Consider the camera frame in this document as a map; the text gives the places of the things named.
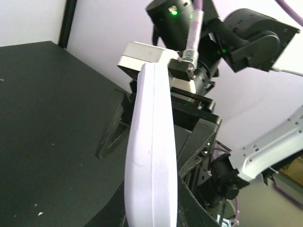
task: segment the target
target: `black vertical post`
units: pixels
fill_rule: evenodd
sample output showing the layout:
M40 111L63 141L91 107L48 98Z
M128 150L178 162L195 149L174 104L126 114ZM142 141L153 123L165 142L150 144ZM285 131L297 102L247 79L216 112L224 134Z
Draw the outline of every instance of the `black vertical post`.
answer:
M58 45L66 49L71 33L72 20L74 18L77 0L66 0L64 16L61 26L60 38Z

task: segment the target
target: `table surface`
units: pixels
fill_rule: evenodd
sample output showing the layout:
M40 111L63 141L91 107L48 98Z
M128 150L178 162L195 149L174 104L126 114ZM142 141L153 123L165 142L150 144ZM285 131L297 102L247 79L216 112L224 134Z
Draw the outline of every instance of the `table surface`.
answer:
M0 227L82 227L124 177L127 141L95 157L117 88L51 42L0 48ZM175 128L176 148L187 132ZM260 180L240 192L241 226L301 226Z

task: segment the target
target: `black table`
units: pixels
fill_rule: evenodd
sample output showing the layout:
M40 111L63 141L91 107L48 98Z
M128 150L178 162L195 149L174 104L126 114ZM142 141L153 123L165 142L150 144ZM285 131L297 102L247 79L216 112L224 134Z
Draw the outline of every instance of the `black table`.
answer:
M0 48L1 227L82 227L106 205L127 145L95 156L114 88L51 42Z

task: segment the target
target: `wall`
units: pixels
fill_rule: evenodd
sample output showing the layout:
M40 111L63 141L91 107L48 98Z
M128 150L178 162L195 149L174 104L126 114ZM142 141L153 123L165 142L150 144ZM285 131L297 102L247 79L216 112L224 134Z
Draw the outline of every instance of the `wall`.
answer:
M65 0L0 0L0 46L58 43Z
M145 12L151 0L79 0L67 50L129 91L130 78L116 65L128 42L151 43L152 23ZM303 15L302 1L288 0ZM214 0L225 18L240 8L250 8L284 23L298 25L274 0ZM303 34L289 46L286 61L299 62ZM286 73L245 69L237 74L222 62L216 88L208 95L223 118L218 139L238 148L278 125L303 104L303 78Z

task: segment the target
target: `white wall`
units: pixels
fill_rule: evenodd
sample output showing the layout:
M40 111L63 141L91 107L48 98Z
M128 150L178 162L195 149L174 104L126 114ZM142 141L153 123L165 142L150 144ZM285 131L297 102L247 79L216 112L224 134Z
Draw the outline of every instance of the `white wall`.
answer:
M0 0L0 46L58 43L65 0Z
M151 43L152 23L145 12L151 0L78 0L67 50L105 77L129 91L130 79L116 65L128 42ZM282 22L298 25L274 0L214 0L221 18L250 8ZM303 3L288 0L301 15ZM297 35L288 62L303 53L303 34ZM285 73L246 69L237 74L222 62L216 88L208 95L223 124L218 139L238 148L286 119L303 104L303 78Z

